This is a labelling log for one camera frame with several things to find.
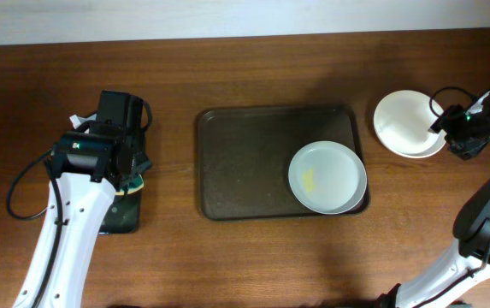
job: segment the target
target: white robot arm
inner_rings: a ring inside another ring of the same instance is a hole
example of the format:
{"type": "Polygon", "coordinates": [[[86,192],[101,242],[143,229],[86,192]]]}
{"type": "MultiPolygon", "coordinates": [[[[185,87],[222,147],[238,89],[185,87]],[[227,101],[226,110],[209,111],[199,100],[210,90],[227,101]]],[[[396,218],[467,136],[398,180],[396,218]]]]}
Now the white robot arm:
{"type": "MultiPolygon", "coordinates": [[[[486,120],[481,114],[481,101],[486,96],[484,95],[479,102],[473,104],[476,109],[475,114],[479,114],[481,118],[480,121],[486,120]]],[[[478,135],[471,137],[470,134],[460,132],[459,129],[462,129],[463,123],[452,123],[457,120],[456,116],[446,116],[450,121],[443,123],[442,126],[443,129],[448,128],[448,133],[451,134],[451,150],[454,153],[463,159],[468,159],[471,149],[477,151],[485,145],[481,138],[475,139],[478,135]]],[[[464,118],[465,121],[470,120],[468,116],[464,118]]],[[[490,181],[460,212],[454,224],[454,236],[457,238],[434,264],[414,280],[403,283],[401,286],[397,285],[388,297],[385,294],[382,295],[378,300],[378,306],[447,307],[472,287],[490,279],[490,181]]]]}
{"type": "MultiPolygon", "coordinates": [[[[96,116],[55,144],[52,160],[44,162],[50,177],[44,225],[15,308],[81,305],[98,230],[116,192],[126,196],[133,180],[151,167],[145,155],[145,131],[151,121],[150,107],[142,99],[104,91],[96,116]],[[148,114],[145,127],[140,126],[143,108],[148,114]]],[[[10,208],[15,184],[34,163],[9,190],[7,209],[14,218],[39,216],[17,216],[10,208]]]]}

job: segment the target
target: white wall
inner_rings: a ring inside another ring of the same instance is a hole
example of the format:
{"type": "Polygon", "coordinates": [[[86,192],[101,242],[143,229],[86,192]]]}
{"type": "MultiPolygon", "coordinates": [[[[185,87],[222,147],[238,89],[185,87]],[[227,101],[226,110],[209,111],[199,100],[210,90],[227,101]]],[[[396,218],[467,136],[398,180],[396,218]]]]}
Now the white wall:
{"type": "Polygon", "coordinates": [[[0,0],[0,44],[490,27],[490,0],[0,0]]]}

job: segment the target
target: dark serving tray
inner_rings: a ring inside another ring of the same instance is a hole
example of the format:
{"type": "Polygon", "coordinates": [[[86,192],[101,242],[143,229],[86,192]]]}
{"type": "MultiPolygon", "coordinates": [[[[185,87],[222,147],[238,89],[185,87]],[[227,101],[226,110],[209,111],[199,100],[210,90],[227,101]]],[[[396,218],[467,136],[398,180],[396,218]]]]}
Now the dark serving tray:
{"type": "MultiPolygon", "coordinates": [[[[357,123],[344,105],[208,110],[198,119],[199,206],[215,221],[324,216],[288,184],[294,154],[311,142],[338,142],[363,160],[357,123]]],[[[350,211],[370,201],[369,189],[350,211]]]]}

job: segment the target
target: white bowl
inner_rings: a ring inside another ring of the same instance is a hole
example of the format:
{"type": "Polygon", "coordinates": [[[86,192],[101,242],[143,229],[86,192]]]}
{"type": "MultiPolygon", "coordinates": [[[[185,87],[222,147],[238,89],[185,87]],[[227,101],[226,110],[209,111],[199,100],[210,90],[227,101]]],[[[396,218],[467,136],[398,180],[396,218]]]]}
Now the white bowl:
{"type": "Polygon", "coordinates": [[[363,198],[367,178],[355,152],[339,143],[318,141],[294,155],[288,182],[294,196],[310,210],[339,214],[363,198]]]}
{"type": "MultiPolygon", "coordinates": [[[[375,108],[374,130],[389,151],[402,157],[424,158],[444,147],[446,133],[428,131],[437,120],[429,108],[429,99],[423,93],[403,90],[380,101],[375,108]]],[[[442,114],[442,108],[435,101],[433,108],[442,114]]]]}

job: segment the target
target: wood grain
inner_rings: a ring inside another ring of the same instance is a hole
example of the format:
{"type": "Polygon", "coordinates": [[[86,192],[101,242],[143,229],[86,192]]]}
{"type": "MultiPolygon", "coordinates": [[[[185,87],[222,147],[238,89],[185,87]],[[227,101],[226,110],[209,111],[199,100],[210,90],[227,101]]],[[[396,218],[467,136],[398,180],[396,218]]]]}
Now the wood grain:
{"type": "MultiPolygon", "coordinates": [[[[347,33],[0,47],[0,306],[12,305],[42,221],[4,210],[15,175],[97,106],[103,89],[148,100],[155,125],[140,229],[100,236],[84,307],[299,306],[375,299],[449,246],[465,201],[490,177],[490,146],[462,162],[448,151],[412,160],[376,139],[388,93],[490,86],[490,29],[347,33]],[[195,120],[207,109],[349,104],[357,114],[372,194],[359,216],[214,223],[197,208],[195,120]]],[[[448,93],[444,106],[465,104],[448,93]]],[[[45,206],[35,169],[15,207],[45,206]]],[[[490,307],[490,281],[466,293],[490,307]]]]}

